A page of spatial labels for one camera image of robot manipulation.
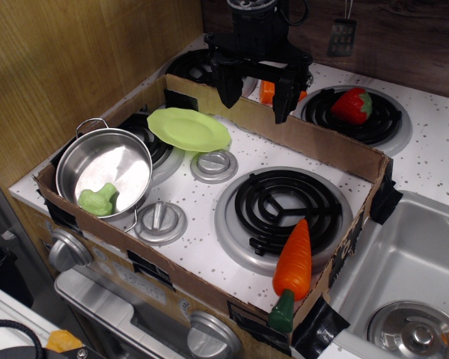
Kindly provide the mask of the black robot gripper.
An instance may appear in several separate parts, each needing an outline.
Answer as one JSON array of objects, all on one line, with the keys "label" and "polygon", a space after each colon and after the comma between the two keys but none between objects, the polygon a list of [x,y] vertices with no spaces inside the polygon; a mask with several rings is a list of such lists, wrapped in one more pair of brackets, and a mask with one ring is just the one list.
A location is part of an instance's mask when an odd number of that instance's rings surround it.
[{"label": "black robot gripper", "polygon": [[290,18],[288,1],[228,1],[227,6],[233,30],[205,35],[222,104],[226,108],[236,104],[242,96],[243,76],[275,82],[275,123],[285,123],[308,89],[311,56],[288,39],[291,27],[308,20],[308,2],[303,2],[298,19]]}]

